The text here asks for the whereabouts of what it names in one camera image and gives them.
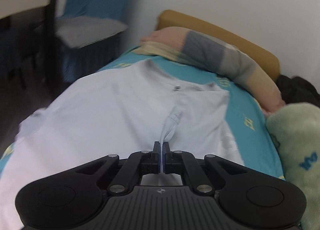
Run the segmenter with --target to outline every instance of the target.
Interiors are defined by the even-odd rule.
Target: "dark floor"
[[[14,141],[19,123],[35,110],[51,103],[39,65],[33,70],[29,58],[23,61],[22,70],[27,86],[25,90],[21,88],[18,76],[11,81],[0,77],[0,157]]]

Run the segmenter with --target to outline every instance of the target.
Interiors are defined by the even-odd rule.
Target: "bed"
[[[279,61],[274,55],[220,27],[182,13],[166,10],[159,15],[156,29],[159,30],[169,26],[189,28],[235,45],[254,59],[271,79],[275,80],[280,74]],[[229,91],[226,121],[234,135],[244,165],[277,178],[284,178],[280,158],[265,126],[265,117],[258,102],[248,92],[226,77],[221,77],[215,73],[169,61],[160,56],[150,57],[135,54],[132,50],[128,50],[117,60],[99,71],[125,68],[140,60],[151,58],[166,73],[180,80],[197,84],[215,82],[222,89]],[[14,143],[6,150],[0,160],[0,173],[13,152]]]

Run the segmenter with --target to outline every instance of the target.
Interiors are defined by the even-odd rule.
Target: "yellow headboard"
[[[192,29],[218,38],[228,44],[232,44],[255,60],[274,81],[280,75],[279,61],[271,52],[268,52],[260,46],[255,45],[234,33],[224,30],[221,27],[173,10],[165,10],[158,17],[158,25],[156,29],[160,30],[170,26]]]

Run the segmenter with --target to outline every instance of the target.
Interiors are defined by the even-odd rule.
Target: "metal pin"
[[[113,193],[120,193],[123,192],[125,190],[125,187],[119,184],[116,185],[112,185],[109,190]]]
[[[208,192],[212,191],[212,187],[209,185],[206,185],[206,184],[202,184],[197,187],[197,190],[202,193],[208,193]]]

